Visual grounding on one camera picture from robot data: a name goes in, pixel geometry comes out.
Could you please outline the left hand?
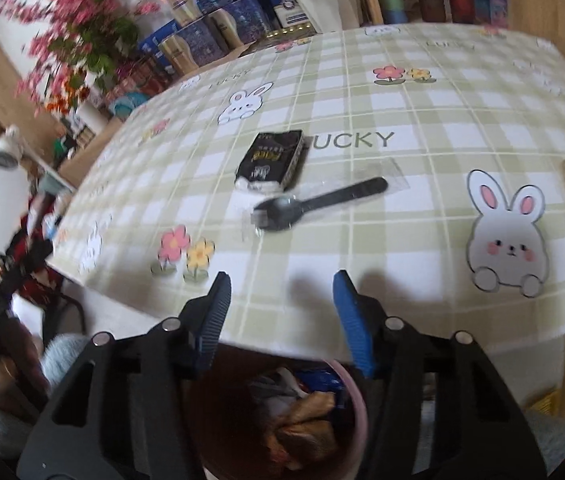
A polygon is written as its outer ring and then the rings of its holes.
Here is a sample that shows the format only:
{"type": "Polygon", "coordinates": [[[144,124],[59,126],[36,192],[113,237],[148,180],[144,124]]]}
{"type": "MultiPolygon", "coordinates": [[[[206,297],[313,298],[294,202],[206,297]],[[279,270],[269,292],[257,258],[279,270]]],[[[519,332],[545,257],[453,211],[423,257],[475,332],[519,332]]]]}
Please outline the left hand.
{"type": "Polygon", "coordinates": [[[0,328],[0,342],[8,347],[8,356],[0,356],[0,410],[33,425],[36,411],[28,396],[18,386],[27,379],[37,393],[48,393],[49,382],[40,359],[40,340],[18,318],[8,318],[0,328]]]}

